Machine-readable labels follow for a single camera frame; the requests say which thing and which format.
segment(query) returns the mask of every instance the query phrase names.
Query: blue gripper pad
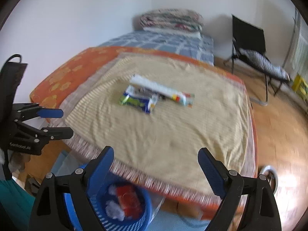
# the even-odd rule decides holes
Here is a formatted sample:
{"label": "blue gripper pad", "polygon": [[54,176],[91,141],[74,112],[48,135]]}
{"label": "blue gripper pad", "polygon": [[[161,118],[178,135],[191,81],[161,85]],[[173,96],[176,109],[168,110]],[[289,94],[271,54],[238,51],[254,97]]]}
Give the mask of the blue gripper pad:
{"label": "blue gripper pad", "polygon": [[226,191],[224,189],[224,179],[221,177],[219,171],[213,164],[213,162],[216,163],[217,161],[207,148],[202,148],[199,150],[198,162],[213,190],[213,193],[223,199],[226,195]]}
{"label": "blue gripper pad", "polygon": [[96,166],[96,169],[92,172],[91,177],[88,180],[88,187],[87,187],[87,195],[91,198],[93,195],[97,194],[100,190],[101,186],[104,184],[104,179],[111,167],[111,164],[114,159],[114,150],[112,147],[105,147],[107,151],[101,161]]}
{"label": "blue gripper pad", "polygon": [[42,108],[37,114],[42,118],[62,118],[64,113],[62,109]]}

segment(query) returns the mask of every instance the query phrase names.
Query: blue laundry basket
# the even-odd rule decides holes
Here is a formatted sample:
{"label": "blue laundry basket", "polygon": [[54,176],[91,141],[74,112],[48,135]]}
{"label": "blue laundry basket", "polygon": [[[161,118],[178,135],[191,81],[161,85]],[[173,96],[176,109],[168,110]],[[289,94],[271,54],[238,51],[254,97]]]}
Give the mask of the blue laundry basket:
{"label": "blue laundry basket", "polygon": [[[107,231],[145,231],[152,216],[152,206],[151,206],[151,198],[147,190],[136,187],[138,190],[138,193],[144,198],[144,212],[142,216],[137,220],[129,220],[129,221],[118,221],[109,218],[106,215],[105,211],[105,201],[102,200],[104,198],[104,194],[106,193],[109,185],[119,182],[127,182],[123,178],[116,176],[112,174],[111,172],[108,172],[105,179],[104,184],[101,186],[99,192],[97,194],[94,194],[90,198],[90,202],[93,206],[93,209],[97,215],[97,217],[100,219],[102,225],[105,227]],[[82,231],[81,225],[79,223],[79,220],[77,218],[73,202],[71,199],[70,194],[64,194],[64,199],[67,206],[68,215],[70,217],[71,223],[73,224],[76,231]]]}

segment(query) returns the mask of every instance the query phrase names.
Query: white pillow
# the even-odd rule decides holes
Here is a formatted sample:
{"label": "white pillow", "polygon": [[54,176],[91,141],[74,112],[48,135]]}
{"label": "white pillow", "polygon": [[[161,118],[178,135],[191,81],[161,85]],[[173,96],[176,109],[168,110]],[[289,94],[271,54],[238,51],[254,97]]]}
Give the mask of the white pillow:
{"label": "white pillow", "polygon": [[199,31],[197,32],[185,32],[183,30],[169,29],[169,28],[155,28],[155,27],[145,27],[143,28],[145,31],[155,32],[155,33],[167,33],[173,35],[187,36],[201,39],[201,34]]}

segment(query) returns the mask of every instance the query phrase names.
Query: snack package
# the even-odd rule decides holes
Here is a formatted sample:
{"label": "snack package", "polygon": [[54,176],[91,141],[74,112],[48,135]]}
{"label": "snack package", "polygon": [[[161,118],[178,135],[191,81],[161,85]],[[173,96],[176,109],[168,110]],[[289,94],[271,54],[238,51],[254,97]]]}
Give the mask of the snack package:
{"label": "snack package", "polygon": [[192,107],[193,101],[195,99],[194,94],[188,94],[176,91],[175,89],[165,87],[161,84],[158,84],[156,82],[152,82],[145,77],[142,77],[141,75],[133,75],[133,77],[130,80],[130,83],[132,85],[136,85],[138,87],[144,87],[148,90],[153,91],[154,93],[157,93],[159,95],[166,96],[176,102],[179,102],[180,104],[188,107]]}
{"label": "snack package", "polygon": [[149,114],[155,108],[157,101],[158,96],[156,94],[153,93],[146,96],[132,85],[129,85],[121,96],[119,103],[121,105],[129,104],[139,107],[143,112]]}
{"label": "snack package", "polygon": [[116,195],[126,218],[140,218],[143,210],[133,185],[117,186]]}

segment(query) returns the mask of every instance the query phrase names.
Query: metal screw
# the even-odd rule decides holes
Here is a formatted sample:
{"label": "metal screw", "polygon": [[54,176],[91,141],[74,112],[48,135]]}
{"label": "metal screw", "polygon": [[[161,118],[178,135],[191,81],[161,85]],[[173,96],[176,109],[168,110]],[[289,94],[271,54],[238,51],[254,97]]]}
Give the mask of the metal screw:
{"label": "metal screw", "polygon": [[50,179],[50,178],[52,177],[52,173],[47,173],[47,174],[45,175],[45,177],[46,177],[47,179]]}
{"label": "metal screw", "polygon": [[231,170],[229,170],[229,174],[231,176],[236,176],[238,174],[238,172],[236,172],[235,170],[231,169]]}
{"label": "metal screw", "polygon": [[82,168],[78,168],[75,170],[75,174],[80,175],[84,172],[84,170]]}
{"label": "metal screw", "polygon": [[266,180],[266,176],[263,175],[263,174],[260,174],[260,175],[259,175],[259,178],[260,178],[261,180]]}

